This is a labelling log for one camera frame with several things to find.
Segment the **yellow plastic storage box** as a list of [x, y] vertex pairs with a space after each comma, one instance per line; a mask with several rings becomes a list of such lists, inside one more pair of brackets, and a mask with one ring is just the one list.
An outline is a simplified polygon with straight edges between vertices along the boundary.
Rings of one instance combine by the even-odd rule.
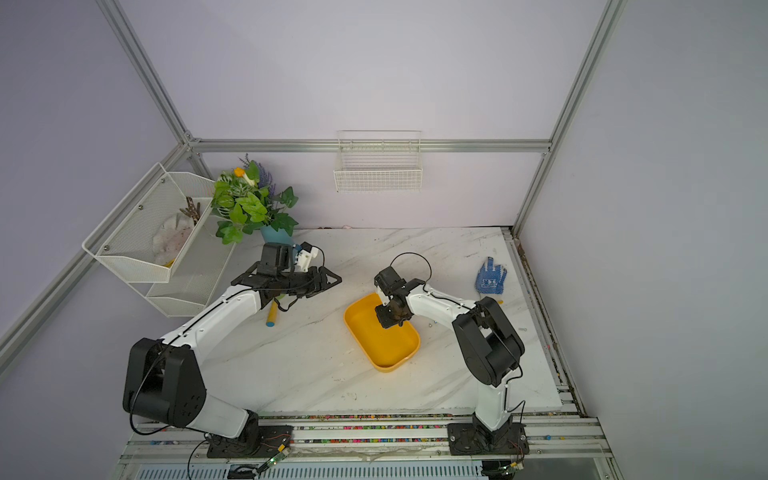
[[376, 293], [367, 295], [346, 309], [344, 322], [373, 367], [390, 373], [418, 352], [421, 338], [409, 323], [384, 329], [375, 311], [381, 305]]

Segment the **green shovel with yellow handle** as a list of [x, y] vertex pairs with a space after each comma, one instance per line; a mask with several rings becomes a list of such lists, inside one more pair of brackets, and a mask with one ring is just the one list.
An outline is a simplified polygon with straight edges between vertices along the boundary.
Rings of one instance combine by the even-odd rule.
[[279, 305], [276, 300], [273, 300], [270, 304], [270, 308], [268, 311], [267, 319], [266, 319], [266, 326], [267, 327], [274, 327], [279, 315]]

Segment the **blue dotted work glove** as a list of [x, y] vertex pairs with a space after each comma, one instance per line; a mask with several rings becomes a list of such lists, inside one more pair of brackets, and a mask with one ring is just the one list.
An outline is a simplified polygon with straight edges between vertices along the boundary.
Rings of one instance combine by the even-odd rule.
[[477, 273], [475, 289], [481, 295], [502, 295], [507, 275], [504, 265], [497, 264], [493, 257], [487, 257]]

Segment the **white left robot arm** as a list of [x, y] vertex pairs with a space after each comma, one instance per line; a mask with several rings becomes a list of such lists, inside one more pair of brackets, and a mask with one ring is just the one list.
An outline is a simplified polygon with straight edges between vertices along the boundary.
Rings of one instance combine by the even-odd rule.
[[307, 242], [267, 243], [260, 259], [210, 306], [159, 339], [137, 341], [128, 358], [124, 411], [216, 440], [258, 442], [258, 415], [209, 392], [201, 366], [238, 326], [281, 297], [312, 298], [340, 284], [340, 276], [314, 262], [324, 257], [321, 248]]

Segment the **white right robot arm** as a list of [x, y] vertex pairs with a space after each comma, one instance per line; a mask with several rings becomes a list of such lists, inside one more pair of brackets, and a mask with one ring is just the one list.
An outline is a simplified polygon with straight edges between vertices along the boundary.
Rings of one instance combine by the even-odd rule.
[[498, 301], [455, 297], [424, 280], [405, 280], [391, 266], [374, 277], [374, 286], [383, 328], [401, 327], [419, 316], [453, 331], [467, 369], [479, 382], [474, 417], [491, 432], [507, 423], [507, 376], [520, 368], [525, 345]]

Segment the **teal vase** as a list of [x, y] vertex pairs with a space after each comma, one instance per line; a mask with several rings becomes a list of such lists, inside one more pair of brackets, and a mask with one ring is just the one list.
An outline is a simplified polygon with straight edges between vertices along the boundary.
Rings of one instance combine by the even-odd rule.
[[260, 228], [264, 243], [277, 243], [283, 245], [293, 245], [292, 236], [284, 229], [275, 229], [271, 225]]

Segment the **green artificial plant bouquet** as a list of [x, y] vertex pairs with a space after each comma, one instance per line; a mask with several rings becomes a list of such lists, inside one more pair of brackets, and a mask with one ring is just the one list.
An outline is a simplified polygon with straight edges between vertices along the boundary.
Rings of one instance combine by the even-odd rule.
[[214, 184], [212, 208], [219, 217], [216, 237], [224, 245], [240, 244], [271, 225], [293, 238], [298, 222], [289, 210], [299, 200], [293, 187], [279, 191], [272, 174], [247, 154], [240, 162], [241, 166], [223, 171]]

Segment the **brown dried twig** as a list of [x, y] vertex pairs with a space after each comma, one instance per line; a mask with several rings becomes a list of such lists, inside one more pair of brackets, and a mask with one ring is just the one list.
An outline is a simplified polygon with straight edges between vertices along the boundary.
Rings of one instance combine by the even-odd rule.
[[186, 206], [179, 209], [178, 224], [183, 228], [192, 228], [201, 219], [201, 204], [192, 197], [186, 197]]

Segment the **white cloth in shelf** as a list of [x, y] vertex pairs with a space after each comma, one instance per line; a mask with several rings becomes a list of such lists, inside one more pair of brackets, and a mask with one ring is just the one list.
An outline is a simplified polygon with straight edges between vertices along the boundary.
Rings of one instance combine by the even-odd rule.
[[194, 227], [183, 228], [178, 224], [179, 214], [167, 218], [152, 239], [154, 262], [171, 265], [178, 257]]

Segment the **white two-tier mesh shelf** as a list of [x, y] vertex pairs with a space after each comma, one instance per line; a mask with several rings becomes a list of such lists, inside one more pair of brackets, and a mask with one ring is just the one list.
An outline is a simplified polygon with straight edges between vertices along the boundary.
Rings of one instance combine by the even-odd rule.
[[167, 317], [213, 302], [234, 251], [216, 236], [214, 182], [154, 165], [83, 241], [95, 261]]

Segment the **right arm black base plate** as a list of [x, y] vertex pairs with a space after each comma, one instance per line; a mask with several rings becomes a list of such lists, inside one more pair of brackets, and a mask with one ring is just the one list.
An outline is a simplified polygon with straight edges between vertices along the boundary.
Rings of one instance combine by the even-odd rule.
[[470, 422], [447, 425], [449, 450], [456, 456], [509, 455], [529, 453], [525, 425], [509, 418], [498, 429], [488, 429], [476, 415]]

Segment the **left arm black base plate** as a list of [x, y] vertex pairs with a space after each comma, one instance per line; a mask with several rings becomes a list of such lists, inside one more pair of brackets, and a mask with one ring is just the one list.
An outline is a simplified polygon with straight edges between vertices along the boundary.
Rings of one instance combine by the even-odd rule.
[[234, 438], [209, 435], [206, 456], [213, 459], [271, 458], [289, 447], [294, 427], [291, 425], [261, 425], [255, 412], [248, 418], [241, 434]]

